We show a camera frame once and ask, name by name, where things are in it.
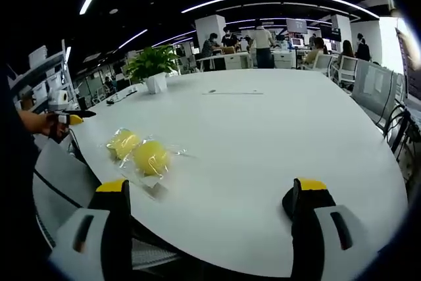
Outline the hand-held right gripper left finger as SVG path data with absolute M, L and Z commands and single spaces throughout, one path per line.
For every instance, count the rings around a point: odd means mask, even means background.
M 61 280 L 123 280 L 132 272 L 129 181 L 100 185 L 58 229 L 49 266 Z

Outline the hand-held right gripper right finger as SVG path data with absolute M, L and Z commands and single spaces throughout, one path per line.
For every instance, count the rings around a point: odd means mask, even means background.
M 282 207 L 291 220 L 292 280 L 356 280 L 375 257 L 364 224 L 323 182 L 294 179 Z

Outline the person's left hand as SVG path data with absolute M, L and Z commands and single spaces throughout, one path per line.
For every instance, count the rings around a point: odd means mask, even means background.
M 68 135 L 68 125 L 59 121 L 56 113 L 43 113 L 38 116 L 38 132 L 57 142 L 62 141 Z

